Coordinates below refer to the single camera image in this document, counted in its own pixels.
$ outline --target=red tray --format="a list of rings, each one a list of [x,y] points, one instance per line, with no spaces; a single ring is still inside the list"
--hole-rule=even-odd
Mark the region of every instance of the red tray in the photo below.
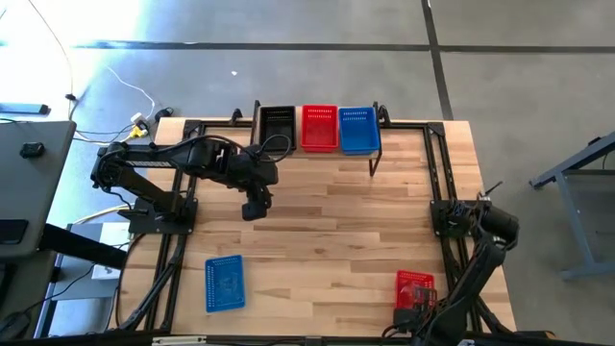
[[[307,152],[330,153],[339,145],[337,106],[303,105],[301,146]]]
[[[414,304],[423,304],[426,300],[429,300],[433,308],[437,299],[433,289],[433,275],[398,270],[395,295],[396,309],[412,309]]]

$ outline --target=desk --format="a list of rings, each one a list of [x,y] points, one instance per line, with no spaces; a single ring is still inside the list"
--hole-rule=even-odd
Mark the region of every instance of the desk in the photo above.
[[[184,123],[164,118],[157,143],[180,141]],[[444,125],[457,195],[474,199],[482,180],[469,123]],[[250,129],[209,128],[208,134],[243,144],[250,140]],[[445,296],[440,246],[429,217],[423,136],[383,129],[381,139],[383,155],[373,178],[365,158],[280,162],[280,182],[270,186],[273,207],[254,222],[241,220],[244,194],[199,181],[199,211],[186,247],[172,333],[380,336],[392,322],[398,269],[432,273],[438,296]],[[173,175],[173,170],[148,172],[164,189],[171,188]],[[147,235],[130,256],[121,287],[122,318],[151,286],[159,247],[160,236]],[[246,308],[206,314],[204,262],[234,254],[244,257]],[[515,329],[502,268],[482,297]],[[161,301],[157,325],[166,291]]]

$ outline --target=blue basket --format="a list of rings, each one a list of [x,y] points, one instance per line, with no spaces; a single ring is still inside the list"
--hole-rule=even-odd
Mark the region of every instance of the blue basket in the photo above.
[[[339,136],[346,155],[369,155],[378,150],[381,140],[374,108],[340,108]]]
[[[205,261],[205,305],[207,312],[246,306],[243,260],[240,255]]]

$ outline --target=black bin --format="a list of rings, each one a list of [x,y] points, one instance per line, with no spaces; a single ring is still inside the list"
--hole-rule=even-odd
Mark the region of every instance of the black bin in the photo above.
[[[289,154],[297,149],[294,106],[261,107],[258,126],[258,144],[262,145],[270,136],[284,135],[290,138]],[[267,142],[264,152],[268,154],[283,154],[287,146],[286,138],[275,137]]]

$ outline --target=plastic basket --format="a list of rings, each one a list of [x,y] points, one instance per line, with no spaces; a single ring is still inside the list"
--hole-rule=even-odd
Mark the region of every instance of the plastic basket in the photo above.
[[[381,146],[372,107],[339,109],[339,136],[346,155],[369,155]]]
[[[297,149],[294,106],[261,107],[258,126],[258,144],[262,145],[270,136],[284,135],[290,138],[290,151]],[[263,151],[269,154],[282,154],[287,146],[286,138],[275,137],[267,142]]]
[[[205,261],[206,310],[218,312],[246,306],[240,255]]]
[[[413,309],[415,304],[435,305],[433,275],[399,270],[395,280],[395,308]]]
[[[329,153],[339,145],[337,106],[304,105],[301,146],[307,152]]]

